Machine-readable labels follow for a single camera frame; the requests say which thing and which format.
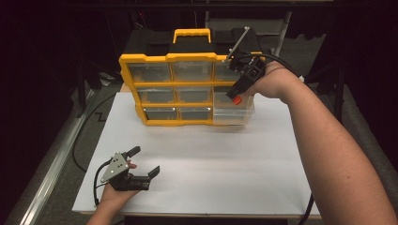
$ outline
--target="gray carpet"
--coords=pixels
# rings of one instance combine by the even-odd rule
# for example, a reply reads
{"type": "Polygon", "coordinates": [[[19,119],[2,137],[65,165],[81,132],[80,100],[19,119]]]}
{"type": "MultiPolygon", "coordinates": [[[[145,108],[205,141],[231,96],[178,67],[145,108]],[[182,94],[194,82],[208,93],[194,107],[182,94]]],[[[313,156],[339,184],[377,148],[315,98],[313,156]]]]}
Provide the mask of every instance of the gray carpet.
{"type": "MultiPolygon", "coordinates": [[[[280,57],[291,64],[299,74],[306,75],[311,69],[311,65],[316,57],[322,40],[323,38],[305,40],[303,37],[299,37],[297,39],[287,39],[283,44],[283,50],[281,51],[280,57]]],[[[115,94],[119,89],[120,83],[103,87],[97,93],[98,97],[94,105],[101,103],[107,97],[115,94]]],[[[323,96],[321,99],[327,106],[332,106],[332,94],[330,96],[323,96]]],[[[110,99],[97,109],[97,113],[102,113],[102,119],[106,118],[111,109],[112,102],[113,100],[110,99]]],[[[363,119],[358,108],[356,107],[355,100],[350,95],[348,88],[346,88],[344,91],[343,110],[344,125],[351,132],[351,134],[363,148],[366,155],[374,164],[383,182],[383,185],[385,186],[385,189],[388,191],[395,211],[398,212],[398,174],[392,168],[390,162],[377,144],[375,137],[366,124],[366,121],[363,119]]],[[[99,118],[100,116],[98,114],[93,114],[90,117],[82,129],[79,140],[75,146],[76,159],[83,168],[88,167],[88,163],[105,125],[105,123],[101,122],[99,118]]],[[[63,137],[63,135],[65,135],[62,132],[63,131],[61,130],[58,135],[59,137],[63,137]]],[[[26,189],[25,193],[21,197],[21,200],[18,202],[8,217],[6,224],[20,224],[27,207],[31,203],[43,177],[54,160],[57,143],[59,142],[60,140],[55,140],[52,149],[49,150],[49,153],[43,159],[35,176],[32,178],[29,187],[26,189]]],[[[52,192],[49,200],[46,202],[41,214],[38,216],[36,224],[85,224],[89,216],[81,215],[71,211],[83,178],[84,173],[75,165],[72,157],[69,156],[56,182],[54,191],[52,192]]],[[[115,222],[119,221],[120,219],[122,219],[122,217],[117,217],[115,222]]],[[[299,221],[296,219],[291,219],[280,222],[281,224],[298,224],[299,221]]],[[[188,222],[181,222],[181,224],[193,224],[193,222],[192,220],[189,220],[188,222]]],[[[322,220],[309,220],[306,224],[316,225],[323,224],[323,222],[322,220]]]]}

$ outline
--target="white table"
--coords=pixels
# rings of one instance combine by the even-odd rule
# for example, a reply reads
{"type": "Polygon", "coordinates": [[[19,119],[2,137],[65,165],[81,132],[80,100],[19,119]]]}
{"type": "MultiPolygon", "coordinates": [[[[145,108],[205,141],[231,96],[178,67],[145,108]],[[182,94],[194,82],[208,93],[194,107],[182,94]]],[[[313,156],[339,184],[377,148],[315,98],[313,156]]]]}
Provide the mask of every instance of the white table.
{"type": "MultiPolygon", "coordinates": [[[[132,158],[138,168],[130,172],[147,175],[158,165],[161,172],[122,215],[298,218],[311,191],[288,109],[278,99],[256,96],[254,103],[243,127],[146,127],[131,93],[118,93],[72,210],[93,213],[97,168],[140,145],[132,158]]],[[[311,217],[319,218],[316,205],[311,217]]]]}

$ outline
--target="human arm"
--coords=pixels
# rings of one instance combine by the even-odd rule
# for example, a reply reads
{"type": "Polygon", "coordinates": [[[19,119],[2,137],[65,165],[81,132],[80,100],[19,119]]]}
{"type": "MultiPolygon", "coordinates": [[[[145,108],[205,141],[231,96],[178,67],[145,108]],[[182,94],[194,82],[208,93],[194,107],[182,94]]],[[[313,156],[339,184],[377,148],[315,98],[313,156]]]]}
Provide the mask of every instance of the human arm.
{"type": "MultiPolygon", "coordinates": [[[[131,169],[137,167],[135,164],[131,164],[129,160],[128,163],[131,169]]],[[[120,209],[138,192],[140,191],[116,191],[111,185],[105,185],[96,212],[88,220],[87,225],[110,225],[120,209]]]]}
{"type": "Polygon", "coordinates": [[[260,93],[288,106],[303,168],[325,223],[398,224],[372,164],[319,98],[276,62],[267,65],[266,74],[244,95],[260,93]]]}

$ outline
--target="hand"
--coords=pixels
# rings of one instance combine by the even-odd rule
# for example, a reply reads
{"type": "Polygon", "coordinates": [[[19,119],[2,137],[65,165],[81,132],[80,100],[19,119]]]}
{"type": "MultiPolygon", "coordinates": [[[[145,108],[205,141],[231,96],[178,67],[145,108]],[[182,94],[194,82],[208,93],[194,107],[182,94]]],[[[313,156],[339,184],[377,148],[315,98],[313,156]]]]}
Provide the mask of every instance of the hand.
{"type": "MultiPolygon", "coordinates": [[[[130,160],[127,162],[130,169],[137,168],[137,165],[132,164],[130,160]]],[[[126,202],[138,192],[140,190],[116,191],[111,185],[105,185],[97,210],[87,224],[110,224],[126,202]]]]}
{"type": "Polygon", "coordinates": [[[267,98],[279,98],[285,102],[286,92],[293,84],[302,85],[302,81],[278,62],[266,65],[266,75],[252,85],[243,96],[252,96],[260,93],[267,98]]]}

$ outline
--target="yellow handle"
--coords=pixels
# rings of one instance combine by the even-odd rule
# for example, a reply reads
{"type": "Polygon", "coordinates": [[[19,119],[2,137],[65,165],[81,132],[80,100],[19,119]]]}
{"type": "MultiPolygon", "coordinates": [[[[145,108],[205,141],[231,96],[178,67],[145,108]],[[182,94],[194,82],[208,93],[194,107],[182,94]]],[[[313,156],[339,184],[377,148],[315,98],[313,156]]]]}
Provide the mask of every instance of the yellow handle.
{"type": "Polygon", "coordinates": [[[177,29],[175,30],[175,36],[173,38],[173,44],[176,44],[176,38],[178,36],[207,36],[208,43],[211,43],[210,29],[177,29]]]}

